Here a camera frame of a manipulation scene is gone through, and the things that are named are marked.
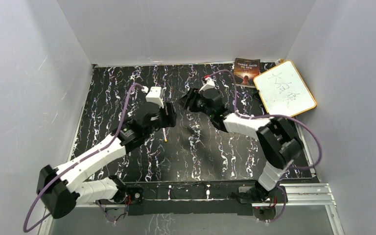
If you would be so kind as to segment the orange white pen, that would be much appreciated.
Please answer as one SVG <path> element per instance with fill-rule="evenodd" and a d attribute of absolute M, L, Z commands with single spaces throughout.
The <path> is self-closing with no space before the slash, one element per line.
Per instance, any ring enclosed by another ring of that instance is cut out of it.
<path fill-rule="evenodd" d="M 163 128 L 163 135 L 164 135 L 164 141 L 168 142 L 167 136 L 166 136 L 166 129 L 165 128 Z"/>

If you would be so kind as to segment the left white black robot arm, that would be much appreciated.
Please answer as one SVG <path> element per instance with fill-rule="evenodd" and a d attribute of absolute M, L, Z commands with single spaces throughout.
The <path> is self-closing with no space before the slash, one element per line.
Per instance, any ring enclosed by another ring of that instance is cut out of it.
<path fill-rule="evenodd" d="M 144 145 L 151 134 L 176 125 L 173 103 L 163 107 L 153 102 L 142 104 L 101 142 L 79 157 L 55 168 L 47 165 L 40 170 L 37 194 L 54 219 L 70 213 L 76 205 L 97 200 L 124 202 L 127 196 L 124 183 L 116 176 L 87 181 L 96 171 Z"/>

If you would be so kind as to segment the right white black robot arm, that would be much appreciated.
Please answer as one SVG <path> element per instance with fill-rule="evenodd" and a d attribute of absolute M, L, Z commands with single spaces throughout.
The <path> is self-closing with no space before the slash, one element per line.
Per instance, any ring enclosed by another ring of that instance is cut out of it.
<path fill-rule="evenodd" d="M 270 202 L 276 195 L 276 187 L 288 171 L 293 160 L 299 156 L 303 143 L 286 118 L 241 118 L 223 103 L 217 89 L 201 91 L 191 88 L 178 103 L 193 113 L 204 113 L 212 125 L 227 133 L 238 133 L 259 141 L 266 158 L 263 172 L 255 185 L 247 192 L 234 196 L 250 201 Z"/>

